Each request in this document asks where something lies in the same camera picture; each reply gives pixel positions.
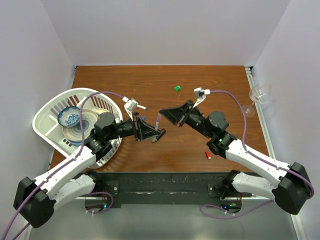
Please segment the purple marker pen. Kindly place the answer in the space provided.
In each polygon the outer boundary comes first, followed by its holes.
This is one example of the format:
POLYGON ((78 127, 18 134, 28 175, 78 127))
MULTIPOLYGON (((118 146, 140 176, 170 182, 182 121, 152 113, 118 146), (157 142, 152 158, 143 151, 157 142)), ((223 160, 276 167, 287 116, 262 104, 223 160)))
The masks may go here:
POLYGON ((156 123, 155 123, 155 129, 156 130, 159 129, 159 123, 160 123, 161 117, 162 117, 162 115, 160 113, 158 113, 157 118, 156 118, 156 123))

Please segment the black green highlighter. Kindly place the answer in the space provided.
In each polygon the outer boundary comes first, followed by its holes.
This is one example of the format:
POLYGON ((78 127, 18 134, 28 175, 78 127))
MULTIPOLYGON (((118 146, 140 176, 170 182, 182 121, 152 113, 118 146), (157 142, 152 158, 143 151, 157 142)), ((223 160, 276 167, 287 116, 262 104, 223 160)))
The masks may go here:
POLYGON ((164 135, 165 133, 166 133, 166 130, 165 130, 164 128, 162 128, 162 129, 160 130, 159 135, 155 136, 155 137, 152 139, 152 143, 157 142, 160 138, 163 137, 163 135, 164 135))

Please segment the red pen cap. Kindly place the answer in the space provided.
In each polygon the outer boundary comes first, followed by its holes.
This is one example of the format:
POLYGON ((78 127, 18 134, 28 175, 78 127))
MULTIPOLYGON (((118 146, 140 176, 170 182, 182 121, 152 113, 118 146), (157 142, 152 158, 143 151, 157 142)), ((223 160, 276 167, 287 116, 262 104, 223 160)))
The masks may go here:
POLYGON ((211 155, 210 155, 210 153, 209 153, 208 151, 205 152, 205 156, 206 156, 206 158, 207 158, 208 160, 211 159, 211 155))

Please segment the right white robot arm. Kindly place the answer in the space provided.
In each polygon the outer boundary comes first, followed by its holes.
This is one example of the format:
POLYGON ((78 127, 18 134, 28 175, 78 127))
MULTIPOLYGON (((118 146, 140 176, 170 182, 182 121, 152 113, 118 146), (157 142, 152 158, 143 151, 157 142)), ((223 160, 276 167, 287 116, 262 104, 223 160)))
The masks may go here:
POLYGON ((253 176, 232 170, 222 180, 222 198, 251 193, 275 201, 285 212, 297 215, 311 197, 313 191, 303 165, 278 161, 245 145, 227 132, 229 124, 221 111, 204 117, 189 100, 179 107, 161 109, 159 114, 177 127, 187 124, 209 139, 206 145, 213 154, 239 163, 257 174, 253 176))

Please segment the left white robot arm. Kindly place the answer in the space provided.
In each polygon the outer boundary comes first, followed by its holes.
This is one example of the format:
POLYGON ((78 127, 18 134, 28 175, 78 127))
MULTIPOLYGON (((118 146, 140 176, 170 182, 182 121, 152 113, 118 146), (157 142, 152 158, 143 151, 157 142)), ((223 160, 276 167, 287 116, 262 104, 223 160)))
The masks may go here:
POLYGON ((112 140, 134 136, 139 142, 159 134, 137 112, 121 122, 110 112, 101 113, 90 135, 72 155, 35 179, 25 177, 18 183, 13 207, 32 227, 39 228, 71 196, 99 196, 103 192, 104 184, 97 179, 86 176, 81 183, 73 183, 72 178, 103 158, 113 148, 112 140))

